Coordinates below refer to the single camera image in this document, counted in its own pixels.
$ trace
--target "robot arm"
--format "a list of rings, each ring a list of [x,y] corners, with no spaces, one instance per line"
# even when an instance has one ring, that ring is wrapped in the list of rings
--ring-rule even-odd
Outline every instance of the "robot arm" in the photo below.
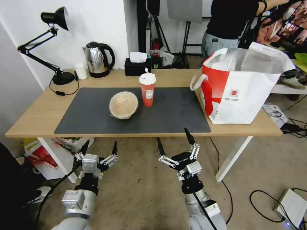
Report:
[[[159,161],[178,171],[177,177],[179,181],[182,181],[181,190],[185,195],[185,203],[190,213],[190,229],[226,230],[226,223],[217,202],[209,199],[203,190],[203,183],[197,176],[202,170],[202,166],[196,161],[201,145],[195,143],[194,137],[186,128],[185,133],[191,145],[190,150],[172,158],[165,156],[162,143],[157,138]]]
[[[91,230],[88,219],[94,212],[95,197],[98,194],[98,180],[104,171],[118,161],[117,142],[114,143],[112,154],[107,158],[86,154],[89,141],[82,146],[75,156],[82,162],[79,175],[81,182],[74,190],[67,190],[62,198],[68,218],[64,219],[52,230]]]

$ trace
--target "red and white bag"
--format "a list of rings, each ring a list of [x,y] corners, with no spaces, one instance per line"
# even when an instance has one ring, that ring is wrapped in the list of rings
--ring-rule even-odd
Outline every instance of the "red and white bag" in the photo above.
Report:
[[[214,124],[250,124],[283,72],[295,66],[274,48],[253,42],[248,50],[220,49],[202,65],[201,100]]]

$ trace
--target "desk lamp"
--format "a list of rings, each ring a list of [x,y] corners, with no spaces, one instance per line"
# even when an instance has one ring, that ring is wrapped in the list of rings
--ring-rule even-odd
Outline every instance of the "desk lamp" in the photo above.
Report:
[[[40,59],[40,58],[34,56],[33,54],[31,54],[30,51],[32,49],[34,49],[35,47],[37,47],[37,46],[45,43],[46,41],[52,39],[53,37],[57,36],[58,29],[54,26],[55,24],[57,24],[58,26],[60,26],[64,30],[68,30],[66,20],[65,20],[65,19],[67,19],[67,17],[68,17],[68,13],[67,13],[67,10],[66,10],[65,7],[61,7],[59,9],[57,9],[54,13],[46,13],[46,12],[41,13],[42,21],[47,23],[49,25],[50,29],[47,32],[39,35],[38,37],[32,39],[31,41],[29,41],[26,44],[23,44],[23,45],[21,45],[17,48],[17,50],[20,53],[23,53],[23,54],[27,55],[28,57],[36,60],[37,62],[43,64],[44,66],[48,67],[49,69],[52,69],[55,72],[55,74],[52,78],[52,81],[56,85],[68,84],[75,79],[75,76],[72,73],[63,72],[62,70],[60,70],[59,66],[56,66],[56,65],[53,65],[51,63],[43,61],[42,59]],[[37,39],[45,36],[48,33],[51,33],[52,36],[50,36],[49,38],[46,38],[45,40],[43,40],[41,42],[34,43]]]

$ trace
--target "cup label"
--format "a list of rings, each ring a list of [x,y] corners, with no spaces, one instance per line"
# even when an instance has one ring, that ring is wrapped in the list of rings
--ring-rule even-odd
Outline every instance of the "cup label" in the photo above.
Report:
[[[146,90],[146,99],[151,99],[153,97],[154,90]]]

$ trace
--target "jeans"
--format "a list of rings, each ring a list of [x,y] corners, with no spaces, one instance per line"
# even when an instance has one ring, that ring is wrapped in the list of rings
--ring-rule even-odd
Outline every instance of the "jeans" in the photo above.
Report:
[[[210,57],[215,51],[222,48],[237,48],[238,39],[223,39],[211,34],[204,34],[201,42],[201,53],[203,61]]]

